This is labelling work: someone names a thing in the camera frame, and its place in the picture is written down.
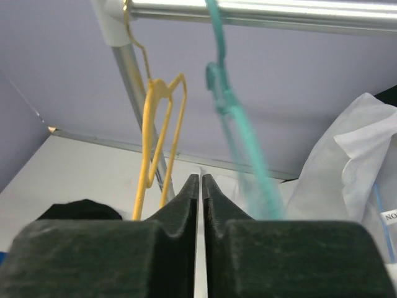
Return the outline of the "teal plastic hanger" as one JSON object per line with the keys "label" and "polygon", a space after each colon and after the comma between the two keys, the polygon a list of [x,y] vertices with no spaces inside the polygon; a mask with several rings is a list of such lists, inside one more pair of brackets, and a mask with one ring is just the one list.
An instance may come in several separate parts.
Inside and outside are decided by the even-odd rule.
{"label": "teal plastic hanger", "polygon": [[257,220],[280,220],[284,217],[278,187],[270,177],[268,164],[256,132],[235,95],[226,69],[226,42],[221,12],[216,1],[205,2],[217,47],[216,61],[205,69],[207,89],[212,93],[216,113],[235,165],[239,197],[248,214]]}

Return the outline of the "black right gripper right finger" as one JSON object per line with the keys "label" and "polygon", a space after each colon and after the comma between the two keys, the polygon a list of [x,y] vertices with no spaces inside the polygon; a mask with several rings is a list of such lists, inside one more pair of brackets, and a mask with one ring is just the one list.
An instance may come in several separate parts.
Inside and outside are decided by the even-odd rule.
{"label": "black right gripper right finger", "polygon": [[340,221],[254,220],[202,178],[209,297],[395,297],[373,238]]}

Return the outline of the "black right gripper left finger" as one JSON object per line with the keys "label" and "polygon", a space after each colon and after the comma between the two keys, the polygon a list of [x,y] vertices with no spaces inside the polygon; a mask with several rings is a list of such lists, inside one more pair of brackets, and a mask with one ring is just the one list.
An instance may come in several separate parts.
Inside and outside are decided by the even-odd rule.
{"label": "black right gripper left finger", "polygon": [[142,221],[38,220],[1,265],[2,297],[192,297],[199,176]]}

